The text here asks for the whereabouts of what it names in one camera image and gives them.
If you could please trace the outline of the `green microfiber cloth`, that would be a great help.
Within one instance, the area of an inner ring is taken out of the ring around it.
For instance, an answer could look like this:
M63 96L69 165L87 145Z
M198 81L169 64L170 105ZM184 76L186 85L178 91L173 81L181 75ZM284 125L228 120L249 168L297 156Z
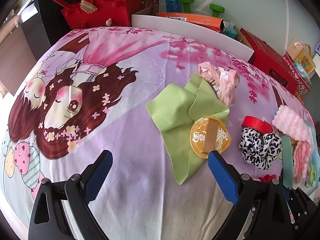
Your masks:
M162 136L176 183L181 185L204 162L191 148L193 124L206 116L227 124L229 108L217 98L204 78L192 74L184 87L174 83L167 85L146 104L146 109Z

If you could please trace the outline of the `blue face mask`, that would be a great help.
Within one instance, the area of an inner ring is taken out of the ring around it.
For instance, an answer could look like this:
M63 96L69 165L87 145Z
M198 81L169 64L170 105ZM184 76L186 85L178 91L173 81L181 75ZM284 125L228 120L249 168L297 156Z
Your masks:
M317 148L313 149L311 157L312 157L312 164L314 165L314 168L315 168L315 176L318 178L319 169L320 169L320 158L319 158L319 153L317 151Z

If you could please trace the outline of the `leopard print scrunchie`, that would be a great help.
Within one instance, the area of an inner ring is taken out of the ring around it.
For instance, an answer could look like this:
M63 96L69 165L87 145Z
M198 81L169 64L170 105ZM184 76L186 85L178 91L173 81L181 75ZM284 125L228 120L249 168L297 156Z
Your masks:
M244 127L241 130L239 148L245 162L260 170L268 170L282 151L283 145L281 138L274 133L262 134L253 128Z

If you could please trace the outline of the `red felt handbag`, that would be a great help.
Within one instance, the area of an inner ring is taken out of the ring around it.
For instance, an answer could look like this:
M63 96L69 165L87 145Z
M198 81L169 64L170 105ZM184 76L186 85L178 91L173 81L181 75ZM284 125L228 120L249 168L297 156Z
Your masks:
M53 0L61 10L70 29L95 27L130 27L131 15L140 11L140 0L79 0L68 3Z

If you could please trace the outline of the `purple baby wipes pack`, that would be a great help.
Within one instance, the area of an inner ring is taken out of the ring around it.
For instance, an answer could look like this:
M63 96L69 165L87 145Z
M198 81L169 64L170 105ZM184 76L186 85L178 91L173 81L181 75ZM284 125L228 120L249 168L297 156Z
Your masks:
M307 165L306 178L304 185L306 187L313 187L315 182L315 166L313 161L309 161Z

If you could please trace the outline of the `green dumbbell left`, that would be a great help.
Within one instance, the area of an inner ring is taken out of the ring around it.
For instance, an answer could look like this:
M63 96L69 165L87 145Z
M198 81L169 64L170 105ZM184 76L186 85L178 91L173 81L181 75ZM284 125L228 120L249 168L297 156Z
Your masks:
M184 13L191 13L190 5L195 2L195 0L178 0L183 7Z

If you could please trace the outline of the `red flower hair clip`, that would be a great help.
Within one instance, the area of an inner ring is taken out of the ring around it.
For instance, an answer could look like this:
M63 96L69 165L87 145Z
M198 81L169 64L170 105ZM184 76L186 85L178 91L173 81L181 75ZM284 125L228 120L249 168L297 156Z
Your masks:
M258 177L258 179L259 179L261 182L269 183L269 182L272 181L273 179L277 179L277 176L276 176L275 174L272 174L272 175L266 174L266 175L264 175L263 177Z

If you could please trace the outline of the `white storage box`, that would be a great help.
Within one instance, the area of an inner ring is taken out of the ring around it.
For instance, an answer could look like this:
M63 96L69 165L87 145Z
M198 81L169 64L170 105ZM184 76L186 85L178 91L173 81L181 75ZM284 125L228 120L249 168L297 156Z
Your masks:
M246 62L249 61L254 53L254 50L248 46L214 30L193 23L144 14L147 11L148 9L145 8L131 16L133 27L164 31L191 38L219 48Z

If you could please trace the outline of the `large red gift box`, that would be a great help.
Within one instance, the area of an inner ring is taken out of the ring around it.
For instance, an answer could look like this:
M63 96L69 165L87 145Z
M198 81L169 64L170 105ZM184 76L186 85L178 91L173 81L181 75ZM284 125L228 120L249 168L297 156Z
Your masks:
M298 81L283 57L265 41L259 39L252 33L243 28L240 29L240 32L254 50L249 63L275 79L287 91L294 95L298 88Z

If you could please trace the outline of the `pink white fluffy towel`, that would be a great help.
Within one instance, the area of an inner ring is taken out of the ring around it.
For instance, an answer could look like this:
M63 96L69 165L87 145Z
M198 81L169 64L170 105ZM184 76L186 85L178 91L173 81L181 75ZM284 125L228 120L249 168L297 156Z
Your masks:
M297 141L293 153L293 181L301 183L306 178L307 165L313 150L309 127L294 110L281 105L272 120L272 125L283 134Z

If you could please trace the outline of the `red tape roll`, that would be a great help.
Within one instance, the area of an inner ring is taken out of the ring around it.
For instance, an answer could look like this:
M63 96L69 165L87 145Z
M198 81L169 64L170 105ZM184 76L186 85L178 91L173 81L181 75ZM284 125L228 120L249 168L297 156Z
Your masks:
M273 133L273 127L271 124L253 116L245 116L241 126L242 128L254 129L261 134Z

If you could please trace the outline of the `black cabinet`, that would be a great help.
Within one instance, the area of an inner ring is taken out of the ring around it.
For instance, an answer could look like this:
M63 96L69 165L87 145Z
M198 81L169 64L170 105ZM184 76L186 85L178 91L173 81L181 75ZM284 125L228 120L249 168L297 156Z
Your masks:
M22 30L36 60L71 31L61 10L53 0L31 0L22 10Z

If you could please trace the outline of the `teal white shallow box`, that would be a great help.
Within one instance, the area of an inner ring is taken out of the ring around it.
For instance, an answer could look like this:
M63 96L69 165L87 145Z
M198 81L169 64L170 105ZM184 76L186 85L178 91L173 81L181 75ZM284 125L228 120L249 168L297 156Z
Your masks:
M281 138L282 184L285 187L303 184L302 190L311 197L319 184L315 129L309 122L296 116L292 124L286 121L280 131L284 133Z

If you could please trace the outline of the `pink lace scrunchie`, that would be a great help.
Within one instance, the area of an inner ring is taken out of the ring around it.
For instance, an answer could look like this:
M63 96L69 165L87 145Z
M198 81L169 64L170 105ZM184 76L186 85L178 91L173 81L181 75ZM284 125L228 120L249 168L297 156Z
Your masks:
M224 70L210 62L203 62L198 64L198 73L210 84L222 103L228 107L235 103L235 90L240 83L236 70Z

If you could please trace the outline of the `blue wipes packet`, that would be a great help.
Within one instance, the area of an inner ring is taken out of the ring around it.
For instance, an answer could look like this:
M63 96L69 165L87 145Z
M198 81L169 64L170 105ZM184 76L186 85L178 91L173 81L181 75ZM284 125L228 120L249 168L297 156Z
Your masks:
M298 71L298 73L300 74L300 76L303 78L303 80L306 83L311 84L309 75L307 74L305 69L302 67L302 65L299 62L294 62L294 66L295 66L296 70Z

